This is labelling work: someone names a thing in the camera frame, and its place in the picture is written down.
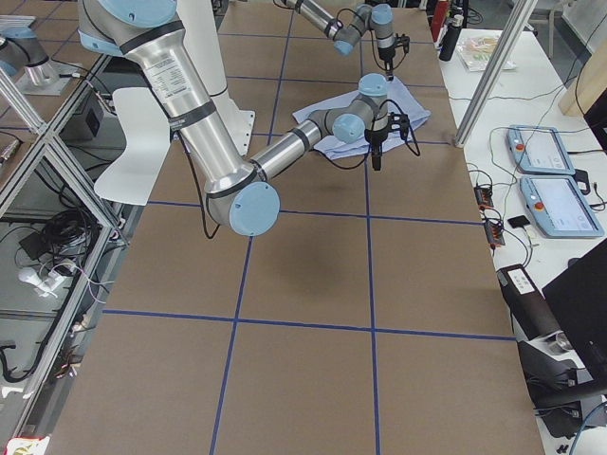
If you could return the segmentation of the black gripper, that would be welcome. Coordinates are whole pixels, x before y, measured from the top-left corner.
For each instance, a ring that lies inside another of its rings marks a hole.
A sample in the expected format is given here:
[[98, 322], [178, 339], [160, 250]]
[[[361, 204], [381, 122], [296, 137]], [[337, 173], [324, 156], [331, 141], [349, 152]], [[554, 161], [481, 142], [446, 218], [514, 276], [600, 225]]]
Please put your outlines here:
[[[400, 57], [400, 60], [395, 63], [394, 58], [396, 57], [396, 52], [399, 49], [402, 50], [402, 56]], [[378, 39], [377, 50], [378, 57], [382, 60], [384, 64], [384, 70], [387, 71], [387, 79], [393, 80], [393, 70], [402, 63], [404, 58], [409, 53], [409, 37], [405, 34], [392, 34], [387, 38]]]
[[374, 171], [382, 167], [382, 146], [389, 134], [397, 132], [401, 140], [406, 141], [409, 134], [409, 117], [406, 114], [388, 112], [383, 117], [375, 118], [369, 129], [364, 130], [364, 138], [369, 144]]

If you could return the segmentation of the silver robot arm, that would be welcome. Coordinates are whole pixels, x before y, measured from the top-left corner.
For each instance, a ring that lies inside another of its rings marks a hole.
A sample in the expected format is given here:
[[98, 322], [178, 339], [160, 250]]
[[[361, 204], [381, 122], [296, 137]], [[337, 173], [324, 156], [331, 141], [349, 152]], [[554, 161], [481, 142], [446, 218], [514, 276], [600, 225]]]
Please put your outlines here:
[[407, 137], [405, 114], [388, 110], [388, 83], [394, 77], [395, 53], [407, 50], [410, 39], [394, 31], [387, 4], [361, 4], [344, 25], [314, 1], [280, 1], [278, 7], [302, 15], [335, 49], [348, 54], [368, 31], [377, 40], [380, 73], [359, 80], [359, 91], [349, 105], [316, 110], [278, 141], [251, 158], [238, 152], [217, 104], [209, 94], [184, 40], [187, 29], [176, 1], [81, 1], [78, 4], [82, 45], [94, 52], [125, 58], [143, 71], [171, 130], [190, 163], [206, 182], [197, 188], [204, 215], [243, 236], [258, 236], [276, 222], [280, 198], [269, 181], [282, 173], [325, 137], [351, 143], [364, 138], [365, 157], [374, 170], [381, 168], [382, 145], [392, 131]]
[[282, 9], [290, 9], [302, 15], [310, 24], [333, 42], [334, 48], [342, 56], [348, 56], [362, 37], [370, 32], [375, 39], [376, 65], [388, 81], [394, 79], [394, 71], [400, 66], [410, 50], [410, 37], [394, 31], [394, 15], [389, 4], [370, 5], [367, 3], [350, 9], [352, 19], [348, 25], [333, 16], [316, 1], [274, 1]]

